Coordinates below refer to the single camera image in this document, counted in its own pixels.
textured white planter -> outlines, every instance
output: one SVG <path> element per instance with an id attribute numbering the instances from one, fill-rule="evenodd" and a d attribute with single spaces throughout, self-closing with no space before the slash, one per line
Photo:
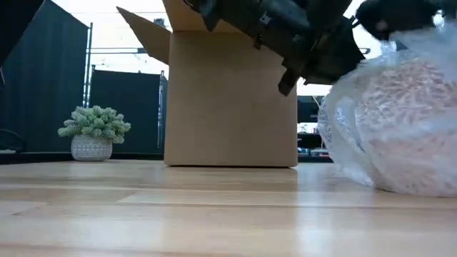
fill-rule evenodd
<path id="1" fill-rule="evenodd" d="M 71 142 L 71 155 L 77 161 L 105 161 L 113 153 L 113 142 L 104 138 L 78 135 Z"/>

plastic bag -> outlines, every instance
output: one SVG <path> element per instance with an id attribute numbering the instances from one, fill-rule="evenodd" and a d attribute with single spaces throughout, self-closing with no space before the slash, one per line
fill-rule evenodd
<path id="1" fill-rule="evenodd" d="M 367 186 L 457 196 L 457 25 L 397 33 L 408 50 L 366 60 L 323 99 L 318 130 Z"/>

